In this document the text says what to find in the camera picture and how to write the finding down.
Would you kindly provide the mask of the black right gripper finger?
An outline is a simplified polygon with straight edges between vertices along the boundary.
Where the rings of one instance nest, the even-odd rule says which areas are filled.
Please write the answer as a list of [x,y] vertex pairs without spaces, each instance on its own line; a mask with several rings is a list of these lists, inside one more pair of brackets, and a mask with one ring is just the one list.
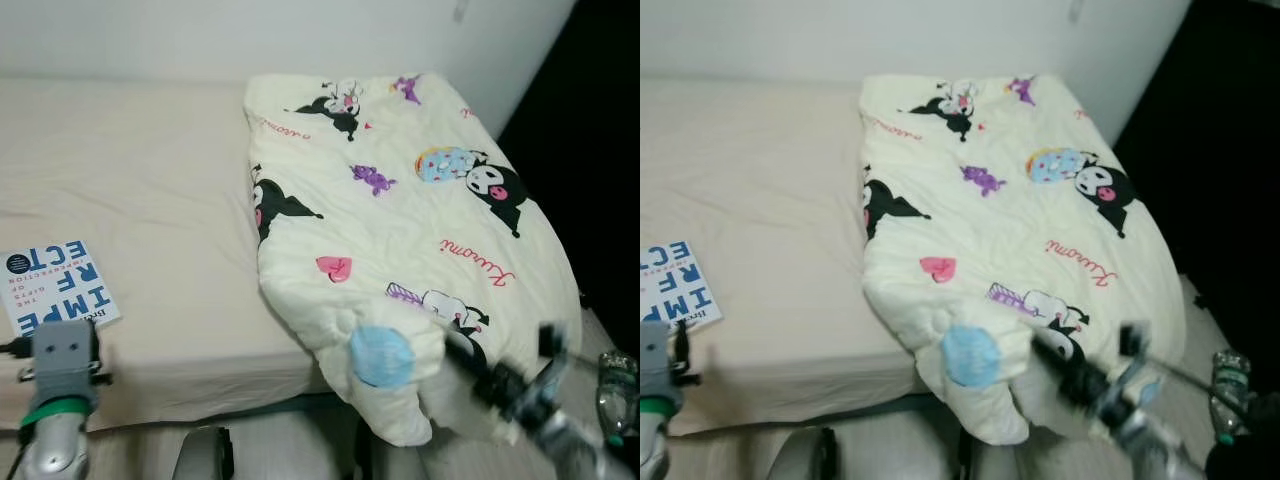
[[1088,362],[1080,346],[1061,332],[1036,332],[1034,351],[1060,379],[1062,393],[1078,389]]
[[494,388],[495,374],[481,348],[458,332],[447,332],[444,337],[445,357],[461,371],[470,375],[479,390]]

